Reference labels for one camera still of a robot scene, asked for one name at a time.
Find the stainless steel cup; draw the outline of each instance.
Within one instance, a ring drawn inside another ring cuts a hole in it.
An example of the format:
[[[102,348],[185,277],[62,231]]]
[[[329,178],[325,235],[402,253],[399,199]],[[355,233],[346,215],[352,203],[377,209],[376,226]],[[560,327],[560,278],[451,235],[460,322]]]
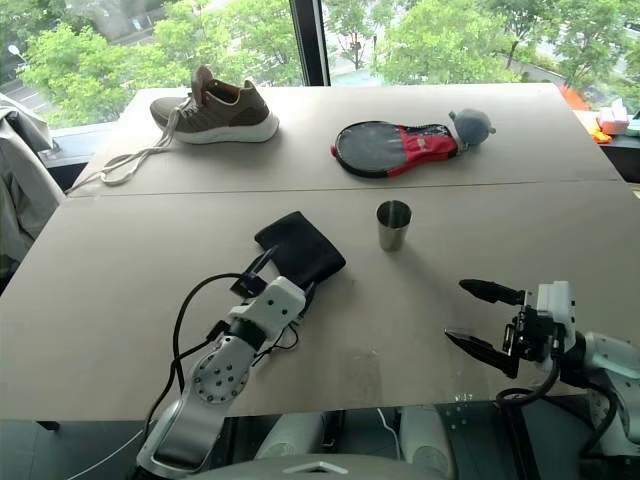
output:
[[[376,212],[378,217],[378,237],[383,250],[399,250],[411,222],[409,205],[400,200],[389,200],[380,204]]]

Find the white shoelace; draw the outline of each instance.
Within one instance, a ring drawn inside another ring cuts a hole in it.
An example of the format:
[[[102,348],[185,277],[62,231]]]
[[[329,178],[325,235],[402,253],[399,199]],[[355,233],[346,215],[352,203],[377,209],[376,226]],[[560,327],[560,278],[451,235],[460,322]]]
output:
[[[184,102],[182,102],[171,111],[171,113],[169,114],[169,118],[167,119],[167,125],[162,131],[162,136],[152,147],[143,148],[142,150],[138,150],[134,154],[118,155],[117,157],[112,158],[105,164],[103,168],[101,168],[97,172],[93,172],[87,178],[66,190],[65,193],[68,195],[78,188],[90,182],[93,182],[97,178],[100,178],[100,180],[102,180],[102,183],[110,187],[122,185],[123,183],[128,182],[131,177],[133,177],[138,171],[138,168],[140,168],[142,162],[144,162],[147,158],[156,153],[162,153],[169,150],[169,145],[171,144],[171,140],[173,140],[173,135],[175,134],[176,126],[178,125],[178,119],[180,118],[183,109],[185,109],[185,107],[187,107],[190,102],[191,96],[186,98]],[[114,170],[123,167],[124,165],[127,165],[131,162],[135,163],[133,164],[131,169],[129,169],[129,171],[127,171],[124,175],[117,178],[110,178],[108,176]]]

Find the sneaker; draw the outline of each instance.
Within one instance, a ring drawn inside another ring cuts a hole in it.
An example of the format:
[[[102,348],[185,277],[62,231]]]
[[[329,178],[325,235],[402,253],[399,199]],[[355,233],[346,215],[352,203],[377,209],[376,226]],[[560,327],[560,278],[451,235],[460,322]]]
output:
[[[191,83],[191,98],[160,98],[151,104],[156,124],[165,129],[179,110],[173,136],[186,143],[264,142],[278,130],[278,118],[269,111],[249,80],[235,87],[213,78],[201,66]]]

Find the glass panel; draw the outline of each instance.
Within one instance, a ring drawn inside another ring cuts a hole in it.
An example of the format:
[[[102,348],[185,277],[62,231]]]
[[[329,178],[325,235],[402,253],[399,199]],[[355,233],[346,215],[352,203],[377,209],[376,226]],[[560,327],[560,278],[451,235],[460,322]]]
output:
[[[640,110],[637,0],[323,0],[332,85],[552,82]]]
[[[116,120],[138,89],[302,85],[289,0],[0,0],[0,91],[52,127]]]

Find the plush toy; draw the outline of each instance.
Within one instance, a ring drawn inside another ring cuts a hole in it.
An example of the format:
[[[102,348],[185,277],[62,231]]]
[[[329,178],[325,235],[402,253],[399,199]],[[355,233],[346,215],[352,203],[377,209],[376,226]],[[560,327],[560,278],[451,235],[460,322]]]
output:
[[[449,116],[456,127],[463,149],[469,145],[479,145],[487,139],[490,133],[496,133],[487,114],[480,110],[465,108],[457,114],[450,112]]]

